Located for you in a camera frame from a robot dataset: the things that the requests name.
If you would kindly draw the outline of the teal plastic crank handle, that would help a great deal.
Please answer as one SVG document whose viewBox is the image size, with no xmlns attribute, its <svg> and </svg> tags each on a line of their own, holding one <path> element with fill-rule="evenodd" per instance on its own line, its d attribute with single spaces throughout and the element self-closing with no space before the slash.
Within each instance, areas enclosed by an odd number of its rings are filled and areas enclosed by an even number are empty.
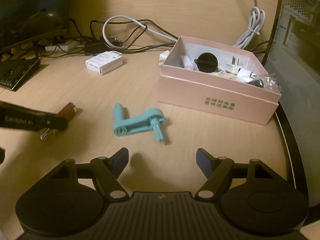
<svg viewBox="0 0 320 240">
<path fill-rule="evenodd" d="M 164 142 L 161 126 L 165 122 L 165 116 L 159 108 L 146 110 L 142 115 L 125 119 L 124 107 L 117 103 L 113 109 L 113 132 L 117 136 L 125 136 L 145 131 L 153 131 L 159 142 Z"/>
</svg>

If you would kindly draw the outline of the white round case in box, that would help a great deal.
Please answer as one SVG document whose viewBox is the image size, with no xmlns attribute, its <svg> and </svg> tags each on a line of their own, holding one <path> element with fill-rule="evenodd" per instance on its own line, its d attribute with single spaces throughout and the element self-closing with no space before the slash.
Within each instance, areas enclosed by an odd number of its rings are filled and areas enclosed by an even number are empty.
<svg viewBox="0 0 320 240">
<path fill-rule="evenodd" d="M 242 82 L 242 83 L 249 83 L 255 79 L 257 75 L 245 68 L 239 68 L 238 74 L 236 76 L 236 81 Z"/>
</svg>

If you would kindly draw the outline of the black keyboard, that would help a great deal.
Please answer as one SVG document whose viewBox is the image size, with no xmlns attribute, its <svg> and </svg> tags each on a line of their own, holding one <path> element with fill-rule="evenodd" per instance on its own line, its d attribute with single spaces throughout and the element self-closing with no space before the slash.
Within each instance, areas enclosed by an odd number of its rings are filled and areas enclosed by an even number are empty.
<svg viewBox="0 0 320 240">
<path fill-rule="evenodd" d="M 18 90 L 39 68 L 40 59 L 14 59 L 1 62 L 2 88 Z"/>
</svg>

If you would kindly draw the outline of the pink cardboard box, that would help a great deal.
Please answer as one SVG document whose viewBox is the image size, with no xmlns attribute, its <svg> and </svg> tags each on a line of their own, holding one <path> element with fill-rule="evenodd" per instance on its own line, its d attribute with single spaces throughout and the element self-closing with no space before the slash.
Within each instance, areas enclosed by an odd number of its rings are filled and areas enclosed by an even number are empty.
<svg viewBox="0 0 320 240">
<path fill-rule="evenodd" d="M 262 80 L 268 75 L 250 51 L 181 36 L 161 66 L 159 101 L 256 124 L 267 124 L 278 107 L 281 97 L 279 89 L 259 88 L 249 82 L 218 77 L 199 71 L 197 66 L 193 69 L 185 68 L 182 56 L 194 62 L 203 53 L 215 55 L 220 68 L 231 69 L 234 62 L 239 68 L 249 70 Z"/>
</svg>

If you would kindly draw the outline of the computer tower case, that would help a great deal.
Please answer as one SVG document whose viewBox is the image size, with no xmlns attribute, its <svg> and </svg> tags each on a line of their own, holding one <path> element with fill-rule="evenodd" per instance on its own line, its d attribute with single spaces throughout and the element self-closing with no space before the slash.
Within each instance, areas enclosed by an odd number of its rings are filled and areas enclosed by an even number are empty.
<svg viewBox="0 0 320 240">
<path fill-rule="evenodd" d="M 280 0 L 265 68 L 298 145 L 309 203 L 319 204 L 319 0 Z"/>
</svg>

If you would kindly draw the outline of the white ethernet adapter with cable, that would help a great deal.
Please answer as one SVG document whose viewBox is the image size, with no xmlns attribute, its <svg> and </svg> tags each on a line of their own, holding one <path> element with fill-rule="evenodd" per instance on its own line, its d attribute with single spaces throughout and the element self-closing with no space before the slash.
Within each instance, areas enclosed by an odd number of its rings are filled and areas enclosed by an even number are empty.
<svg viewBox="0 0 320 240">
<path fill-rule="evenodd" d="M 181 55 L 180 61 L 184 69 L 194 70 L 194 65 L 192 64 L 191 60 L 187 55 Z"/>
</svg>

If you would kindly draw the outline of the black round object in box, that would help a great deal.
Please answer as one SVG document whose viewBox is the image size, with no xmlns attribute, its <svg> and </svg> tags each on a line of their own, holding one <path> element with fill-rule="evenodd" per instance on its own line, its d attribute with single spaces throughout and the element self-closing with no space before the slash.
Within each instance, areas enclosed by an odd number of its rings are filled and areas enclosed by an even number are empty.
<svg viewBox="0 0 320 240">
<path fill-rule="evenodd" d="M 218 68 L 218 59 L 212 53 L 202 53 L 198 58 L 194 60 L 199 71 L 204 73 L 217 73 Z"/>
</svg>

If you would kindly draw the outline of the small white product box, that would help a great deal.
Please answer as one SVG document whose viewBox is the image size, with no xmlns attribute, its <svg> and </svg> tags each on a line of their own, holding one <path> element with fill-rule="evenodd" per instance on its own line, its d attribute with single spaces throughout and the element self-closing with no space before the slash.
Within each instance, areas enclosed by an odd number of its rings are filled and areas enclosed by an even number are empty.
<svg viewBox="0 0 320 240">
<path fill-rule="evenodd" d="M 86 60 L 86 68 L 99 75 L 105 75 L 122 65 L 122 54 L 116 51 L 106 51 Z"/>
</svg>

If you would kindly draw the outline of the white power strip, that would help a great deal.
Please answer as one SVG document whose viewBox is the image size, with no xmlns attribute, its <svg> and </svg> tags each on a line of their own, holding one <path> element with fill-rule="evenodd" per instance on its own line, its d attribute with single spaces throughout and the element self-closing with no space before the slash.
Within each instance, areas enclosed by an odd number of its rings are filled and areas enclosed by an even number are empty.
<svg viewBox="0 0 320 240">
<path fill-rule="evenodd" d="M 75 48 L 82 48 L 84 45 L 80 44 L 80 42 L 75 41 L 75 40 L 70 40 L 62 44 L 57 44 L 57 45 L 49 45 L 45 47 L 45 51 L 47 53 L 52 53 L 52 52 L 70 52 L 71 50 Z"/>
</svg>

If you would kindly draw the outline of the white round plug adapter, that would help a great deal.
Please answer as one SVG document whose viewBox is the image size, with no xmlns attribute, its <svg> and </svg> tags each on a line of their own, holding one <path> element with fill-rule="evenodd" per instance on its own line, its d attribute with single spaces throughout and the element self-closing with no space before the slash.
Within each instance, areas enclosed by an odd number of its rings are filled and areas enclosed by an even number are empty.
<svg viewBox="0 0 320 240">
<path fill-rule="evenodd" d="M 241 69 L 244 69 L 244 68 L 245 68 L 244 66 L 240 65 L 240 59 L 233 56 L 231 62 L 227 62 L 225 64 L 224 70 L 227 73 L 236 75 L 240 72 Z"/>
</svg>

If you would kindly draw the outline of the red silver car charger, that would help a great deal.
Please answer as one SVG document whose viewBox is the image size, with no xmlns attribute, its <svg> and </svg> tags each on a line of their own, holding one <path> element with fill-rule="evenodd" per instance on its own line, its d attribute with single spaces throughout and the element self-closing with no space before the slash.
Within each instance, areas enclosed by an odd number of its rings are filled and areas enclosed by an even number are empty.
<svg viewBox="0 0 320 240">
<path fill-rule="evenodd" d="M 70 121 L 77 113 L 77 107 L 74 103 L 69 102 L 59 113 L 57 113 L 58 117 L 65 118 L 67 121 Z M 59 130 L 58 129 L 51 129 L 47 128 L 42 134 L 40 135 L 41 140 L 48 139 L 51 135 L 56 134 Z"/>
</svg>

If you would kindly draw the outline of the dark computer monitor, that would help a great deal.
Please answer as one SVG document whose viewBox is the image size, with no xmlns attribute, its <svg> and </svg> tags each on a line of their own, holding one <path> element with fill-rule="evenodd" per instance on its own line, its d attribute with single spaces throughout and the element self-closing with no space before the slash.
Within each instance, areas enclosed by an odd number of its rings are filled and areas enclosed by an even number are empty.
<svg viewBox="0 0 320 240">
<path fill-rule="evenodd" d="M 1 52 L 68 29 L 69 0 L 1 0 Z"/>
</svg>

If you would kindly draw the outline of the white square charger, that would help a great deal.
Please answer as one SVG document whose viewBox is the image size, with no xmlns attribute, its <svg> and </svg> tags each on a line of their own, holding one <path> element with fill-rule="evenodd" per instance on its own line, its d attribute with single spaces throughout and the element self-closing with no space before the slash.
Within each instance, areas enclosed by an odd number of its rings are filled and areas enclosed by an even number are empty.
<svg viewBox="0 0 320 240">
<path fill-rule="evenodd" d="M 166 61 L 169 54 L 170 54 L 170 51 L 166 50 L 159 55 L 159 66 L 161 66 Z"/>
</svg>

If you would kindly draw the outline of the clear bag with black part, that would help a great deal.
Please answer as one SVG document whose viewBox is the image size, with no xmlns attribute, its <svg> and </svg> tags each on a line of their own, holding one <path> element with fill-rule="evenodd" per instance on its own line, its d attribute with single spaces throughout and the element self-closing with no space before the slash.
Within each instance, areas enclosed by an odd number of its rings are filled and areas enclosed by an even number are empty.
<svg viewBox="0 0 320 240">
<path fill-rule="evenodd" d="M 273 92 L 281 92 L 281 86 L 275 74 L 251 74 L 250 78 L 250 81 L 247 83 L 249 85 Z"/>
</svg>

